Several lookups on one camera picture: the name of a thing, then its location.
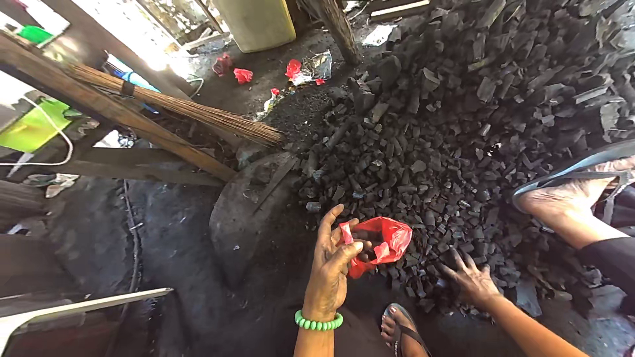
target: hand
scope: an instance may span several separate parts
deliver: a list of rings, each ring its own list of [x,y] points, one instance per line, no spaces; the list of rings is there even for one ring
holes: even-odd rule
[[[313,267],[302,306],[302,316],[307,320],[327,322],[335,319],[335,311],[346,298],[347,265],[364,247],[371,246],[370,242],[359,240],[338,246],[342,230],[338,227],[331,231],[331,226],[343,210],[341,204],[333,207],[317,231]],[[358,219],[349,221],[351,229],[358,223]]]
[[[443,264],[441,269],[461,286],[470,302],[482,310],[487,310],[491,301],[499,297],[505,298],[491,280],[490,266],[485,265],[482,270],[479,270],[469,254],[465,255],[466,265],[456,249],[452,248],[451,251],[457,262],[458,271]]]

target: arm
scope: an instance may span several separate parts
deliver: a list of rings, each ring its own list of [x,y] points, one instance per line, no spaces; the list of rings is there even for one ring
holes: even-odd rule
[[[489,312],[494,317],[527,356],[587,356],[507,300],[491,280],[489,266],[479,270],[468,254],[465,255],[465,262],[454,248],[452,248],[452,254],[457,262],[458,271],[444,265],[441,265],[442,270],[461,285],[475,306]]]
[[[331,226],[344,205],[333,207],[322,219],[317,231],[316,249],[307,290],[304,293],[302,317],[316,322],[329,322],[335,319],[335,311],[342,306],[346,298],[347,264],[365,247],[371,247],[369,241],[355,241],[349,245],[338,246],[342,231]],[[358,219],[349,221],[351,228],[359,223]],[[294,357],[332,357],[333,330],[315,331],[298,329]]]
[[[503,295],[491,299],[485,310],[529,357],[588,357],[522,312]]]

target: white cord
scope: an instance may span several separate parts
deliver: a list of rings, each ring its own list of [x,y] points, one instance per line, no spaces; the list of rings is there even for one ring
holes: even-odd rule
[[[58,165],[64,165],[64,164],[68,163],[70,161],[70,157],[73,155],[73,142],[70,141],[69,137],[62,131],[62,129],[60,129],[55,124],[55,122],[44,111],[44,109],[42,109],[42,107],[40,107],[34,101],[32,101],[31,99],[29,99],[27,97],[22,97],[22,98],[24,98],[27,102],[31,103],[31,105],[35,105],[35,107],[39,111],[41,111],[42,114],[44,114],[44,117],[46,118],[46,120],[48,120],[48,122],[51,123],[51,125],[53,125],[55,130],[64,138],[64,140],[66,140],[66,143],[69,145],[69,153],[66,154],[66,158],[64,159],[64,161],[61,161],[59,163],[0,163],[0,166],[22,166],[22,165],[58,166]]]

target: broom bristles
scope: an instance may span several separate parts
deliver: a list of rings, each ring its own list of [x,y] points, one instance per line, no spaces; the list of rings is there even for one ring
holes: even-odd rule
[[[121,91],[123,79],[113,77],[85,65],[70,65],[69,75],[77,80],[94,84],[112,91]],[[148,104],[182,114],[214,128],[222,129],[260,144],[272,146],[282,141],[283,135],[277,129],[251,121],[248,117],[220,109],[206,107],[195,102],[170,97],[153,90],[135,86],[133,96]]]

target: flip-flop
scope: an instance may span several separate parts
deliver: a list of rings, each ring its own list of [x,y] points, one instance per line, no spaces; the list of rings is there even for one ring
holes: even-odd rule
[[[408,319],[408,321],[410,321],[410,323],[412,323],[412,325],[415,325],[415,320],[412,318],[412,316],[410,316],[410,314],[408,313],[408,311],[401,305],[393,302],[392,304],[388,305],[388,307],[386,307],[386,310],[384,310],[384,315],[386,316],[390,316],[392,318],[392,314],[390,312],[390,308],[391,307],[396,307],[397,309],[399,309],[404,316],[406,316],[406,318]],[[393,334],[393,339],[394,339],[394,343],[392,345],[392,348],[394,349],[395,352],[395,357],[402,357],[402,353],[401,353],[401,336],[402,334],[406,334],[410,337],[412,337],[413,339],[415,339],[415,341],[419,342],[419,344],[424,348],[425,352],[428,354],[428,356],[430,355],[430,352],[428,351],[428,347],[425,345],[424,340],[421,338],[421,336],[419,336],[419,334],[416,331],[411,330],[408,327],[405,327],[403,325],[400,325],[397,320],[395,320],[393,318],[393,320],[395,321],[395,329],[394,329],[394,334]]]
[[[594,172],[586,171],[595,165],[614,161],[618,159],[628,158],[635,155],[635,139],[625,140],[616,144],[610,144],[599,149],[588,152],[583,158],[574,162],[574,164],[552,172],[549,175],[537,178],[518,187],[512,195],[514,206],[521,212],[525,212],[518,202],[520,196],[529,191],[541,189],[545,187],[555,187],[563,184],[565,180],[571,179],[605,179],[608,177],[618,178],[617,187],[605,199],[606,205],[604,209],[603,221],[607,224],[611,223],[613,216],[613,208],[615,207],[615,197],[622,192],[633,180],[632,170],[615,171],[615,172]]]

